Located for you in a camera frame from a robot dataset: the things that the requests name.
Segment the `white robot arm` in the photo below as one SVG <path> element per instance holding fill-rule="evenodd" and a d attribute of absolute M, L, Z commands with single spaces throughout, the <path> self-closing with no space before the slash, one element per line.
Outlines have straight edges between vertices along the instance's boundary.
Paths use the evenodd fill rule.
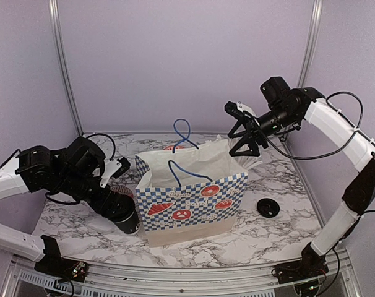
<path fill-rule="evenodd" d="M 118 178 L 129 169 L 127 159 L 105 160 L 102 150 L 84 137 L 78 137 L 68 148 L 61 150 L 36 146 L 17 151 L 0 165 L 0 200 L 41 189 L 49 191 L 46 195 L 63 192 L 73 197 L 75 202 L 71 204 L 87 201 L 96 213 L 115 222 L 125 233 L 136 230 L 134 224 L 138 217 L 134 201 L 113 192 L 107 185 L 111 177 Z M 96 169 L 100 170 L 98 176 L 94 176 Z M 126 215 L 130 219 L 118 223 Z M 54 238 L 26 234 L 2 224 L 0 248 L 36 262 L 35 269 L 55 276 L 72 273 L 68 267 L 76 264 L 61 257 Z M 83 280 L 83 274 L 74 280 Z"/>
<path fill-rule="evenodd" d="M 314 240 L 303 249 L 302 260 L 275 266 L 280 283 L 293 282 L 329 271 L 325 255 L 353 231 L 360 216 L 375 198 L 375 142 L 352 126 L 340 114 L 340 110 L 328 104 L 323 94 L 314 88 L 291 90 L 281 77 L 272 77 L 262 84 L 261 91 L 269 103 L 270 111 L 258 118 L 240 102 L 229 102 L 225 105 L 225 111 L 237 119 L 228 134 L 230 138 L 239 138 L 230 150 L 232 156 L 258 156 L 259 145 L 263 148 L 268 147 L 268 142 L 274 145 L 267 136 L 280 135 L 279 131 L 289 125 L 293 126 L 290 131 L 299 130 L 302 120 L 305 119 L 340 149 L 343 148 L 342 151 L 359 172 L 346 188 L 339 208 Z M 237 132 L 241 126 L 244 130 Z M 239 151 L 244 145 L 248 145 L 249 150 Z M 288 156 L 275 145 L 274 147 Z M 288 157 L 297 160 L 312 159 Z"/>

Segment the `white marble surface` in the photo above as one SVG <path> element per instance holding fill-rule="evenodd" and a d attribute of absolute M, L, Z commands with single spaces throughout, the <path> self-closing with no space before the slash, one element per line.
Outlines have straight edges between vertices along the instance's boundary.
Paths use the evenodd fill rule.
<path fill-rule="evenodd" d="M 214 135 L 194 134 L 200 144 Z M 162 149 L 174 144 L 175 134 L 115 134 L 116 156 L 127 156 L 129 170 L 113 184 L 134 191 L 138 177 L 134 154 Z M 111 143 L 103 137 L 93 140 L 111 153 Z M 128 236 L 86 204 L 63 206 L 48 202 L 33 232 L 58 240 L 65 256 L 113 264 L 151 267 L 231 267 L 263 264 L 300 256 L 302 248 L 320 230 L 313 207 L 291 162 L 273 148 L 261 150 L 263 164 L 249 172 L 246 193 L 232 232 L 185 243 L 149 248 L 143 228 Z M 281 207 L 275 218 L 264 218 L 256 210 L 261 198 L 272 198 Z"/>

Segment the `black bottle cap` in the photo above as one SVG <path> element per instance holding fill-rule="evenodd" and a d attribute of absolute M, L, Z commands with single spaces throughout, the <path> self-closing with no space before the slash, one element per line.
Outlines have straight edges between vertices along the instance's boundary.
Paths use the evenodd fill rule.
<path fill-rule="evenodd" d="M 273 218 L 280 212 L 280 206 L 276 201 L 263 198 L 257 202 L 257 211 L 265 218 Z"/>

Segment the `purple wall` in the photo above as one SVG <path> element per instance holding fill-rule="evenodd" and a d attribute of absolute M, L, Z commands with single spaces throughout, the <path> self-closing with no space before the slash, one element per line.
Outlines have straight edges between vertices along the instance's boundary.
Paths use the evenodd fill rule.
<path fill-rule="evenodd" d="M 228 131 L 228 100 L 267 109 L 259 87 L 297 84 L 312 1 L 60 0 L 85 131 Z"/>
<path fill-rule="evenodd" d="M 330 95 L 339 90 L 356 93 L 364 103 L 362 130 L 375 138 L 375 1 L 324 1 L 321 29 L 307 86 Z M 333 100 L 356 122 L 359 106 L 350 98 Z M 321 132 L 305 126 L 294 132 L 290 147 L 295 155 L 315 155 L 335 149 Z M 340 203 L 356 171 L 343 154 L 302 161 L 326 219 Z M 375 296 L 375 214 L 368 214 L 347 242 L 363 296 Z"/>
<path fill-rule="evenodd" d="M 67 145 L 75 137 L 48 4 L 0 0 L 0 163 L 16 148 Z M 0 201 L 0 223 L 32 232 L 43 193 Z M 0 251 L 0 289 L 11 255 Z"/>

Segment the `shopping bag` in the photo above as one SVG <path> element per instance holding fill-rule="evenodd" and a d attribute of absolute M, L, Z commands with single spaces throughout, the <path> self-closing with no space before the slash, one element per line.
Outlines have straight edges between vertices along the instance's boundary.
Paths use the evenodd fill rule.
<path fill-rule="evenodd" d="M 231 230 L 248 171 L 229 150 L 227 140 L 216 140 L 136 155 L 137 203 L 150 246 Z"/>

